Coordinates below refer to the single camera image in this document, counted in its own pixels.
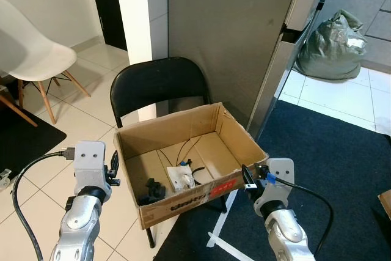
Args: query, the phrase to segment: black folding chair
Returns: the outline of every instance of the black folding chair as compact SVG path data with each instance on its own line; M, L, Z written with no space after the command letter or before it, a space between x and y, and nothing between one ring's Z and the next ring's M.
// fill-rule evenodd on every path
M210 102L208 86L198 66L183 57L171 57L142 62L123 69L111 85L111 106L117 126L121 117L150 104L186 97L202 97L203 104ZM221 197L222 211L226 212ZM150 228L147 229L150 247L155 247Z

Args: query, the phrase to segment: black rug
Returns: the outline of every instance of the black rug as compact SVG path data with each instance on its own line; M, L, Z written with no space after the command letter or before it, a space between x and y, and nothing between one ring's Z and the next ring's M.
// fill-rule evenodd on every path
M42 119L27 111L23 112L38 126L33 127L11 109L0 112L0 172L5 168L10 169L10 178L67 137Z
M377 197L391 189L389 139L299 106L277 103L260 146L270 157L292 158L296 183L322 194L334 208L334 225L317 261L391 260L391 222ZM289 201L315 252L327 224L327 207L296 190ZM205 206L183 213L154 260L236 260L217 245L206 247L218 216ZM256 261L276 260L263 219L240 190L219 237Z

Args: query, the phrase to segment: red label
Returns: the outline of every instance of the red label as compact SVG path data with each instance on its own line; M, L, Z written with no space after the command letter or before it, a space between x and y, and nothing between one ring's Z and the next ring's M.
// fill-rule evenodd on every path
M212 192L210 192L210 198L214 198L222 194L226 190L233 188L235 183L236 183L236 179L233 179L230 180L229 182L223 183L222 185L215 187L214 189L212 189Z

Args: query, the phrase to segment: chair backrest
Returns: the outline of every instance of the chair backrest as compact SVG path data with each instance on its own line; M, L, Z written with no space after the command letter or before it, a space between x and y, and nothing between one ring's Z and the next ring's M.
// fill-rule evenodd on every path
M209 103L208 86L198 66L183 57L171 57L130 65L111 85L111 106L118 127L121 117L153 103L184 97L203 97Z
M16 7L0 0L1 70L14 69L30 52L49 50L52 44Z

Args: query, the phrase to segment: chair leg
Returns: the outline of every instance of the chair leg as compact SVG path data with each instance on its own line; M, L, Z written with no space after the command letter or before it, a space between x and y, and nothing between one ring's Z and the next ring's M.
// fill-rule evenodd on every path
M41 81L38 82L38 86L39 86L39 91L41 92L41 95L42 95L42 98L43 98L43 102L45 102L46 110L49 113L51 122L53 123L53 125L55 125L56 124L56 119L54 118L53 112L52 112L51 107L50 107L49 99L46 96L46 92L45 92L45 89L43 88L43 84L42 84Z
M220 200L221 200L221 210L222 210L223 213L226 213L227 212L227 206L225 204L224 196L221 196Z
M55 77L53 77L53 81L56 83L57 86L59 86L59 87L61 86L60 83L59 83L59 80L56 79Z
M147 228L147 235L148 235L148 241L149 241L149 247L153 249L155 247L155 241L153 240L151 228Z
M23 109L23 81L18 80L18 91L19 91L19 108Z
M80 85L79 82L77 82L77 80L70 74L70 72L68 72L67 70L65 70L65 71L64 71L64 74L65 74L68 78L70 78L70 80L73 82L73 84L75 84L76 87L79 88L79 90L80 90L81 92L83 92L87 97L91 97L91 95L88 94L88 92L85 90L85 88L83 88L82 85Z
M32 121L32 119L30 117L28 117L27 115L25 115L23 112L20 111L20 109L18 109L14 104L12 104L11 102L9 102L6 97L0 95L0 101L2 101L5 105L7 105L10 109L12 109L13 111L15 111L17 114L19 114L22 118L24 118L25 120L27 120L27 122L29 122L31 125L37 127L38 125Z

